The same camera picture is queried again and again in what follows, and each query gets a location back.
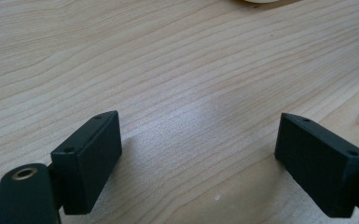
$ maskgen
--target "table surface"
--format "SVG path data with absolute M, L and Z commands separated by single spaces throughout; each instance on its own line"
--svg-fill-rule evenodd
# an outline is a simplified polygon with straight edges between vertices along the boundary
M 359 147 L 359 0 L 0 1 L 0 177 L 110 110 L 123 155 L 64 223 L 359 221 L 273 156 L 282 112 Z

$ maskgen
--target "wood grain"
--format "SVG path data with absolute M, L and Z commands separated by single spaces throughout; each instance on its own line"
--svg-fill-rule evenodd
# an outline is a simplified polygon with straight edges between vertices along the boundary
M 123 156 L 64 223 L 359 221 L 273 158 L 282 112 L 359 146 L 359 0 L 0 1 L 0 177 L 109 110 Z

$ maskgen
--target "mounting hole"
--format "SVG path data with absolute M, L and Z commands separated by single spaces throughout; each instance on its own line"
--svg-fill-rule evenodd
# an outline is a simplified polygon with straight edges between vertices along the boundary
M 74 151 L 75 151 L 75 148 L 74 148 L 74 147 L 66 147 L 63 151 L 64 151 L 65 153 L 71 153 L 71 152 L 74 152 Z
M 348 151 L 348 153 L 351 155 L 351 156 L 359 156 L 359 153 L 355 152 L 355 151 Z
M 16 172 L 12 178 L 15 180 L 23 180 L 23 179 L 28 179 L 29 177 L 33 176 L 34 174 L 36 174 L 37 169 L 34 167 L 28 167 L 22 170 L 19 170 L 18 172 Z

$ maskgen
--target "wooden table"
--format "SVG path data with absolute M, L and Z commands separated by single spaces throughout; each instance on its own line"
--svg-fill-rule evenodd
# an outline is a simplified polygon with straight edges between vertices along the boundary
M 0 1 L 0 177 L 109 110 L 123 155 L 64 223 L 359 221 L 273 157 L 282 112 L 359 146 L 359 0 Z

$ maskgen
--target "black plastic block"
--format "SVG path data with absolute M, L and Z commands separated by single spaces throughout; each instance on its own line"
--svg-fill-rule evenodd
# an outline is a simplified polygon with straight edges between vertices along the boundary
M 51 152 L 53 169 L 63 182 L 65 214 L 91 211 L 120 156 L 117 111 L 93 117 Z
M 359 148 L 312 120 L 282 114 L 275 157 L 330 217 L 350 217 Z
M 23 165 L 2 177 L 1 223 L 61 223 L 46 165 Z

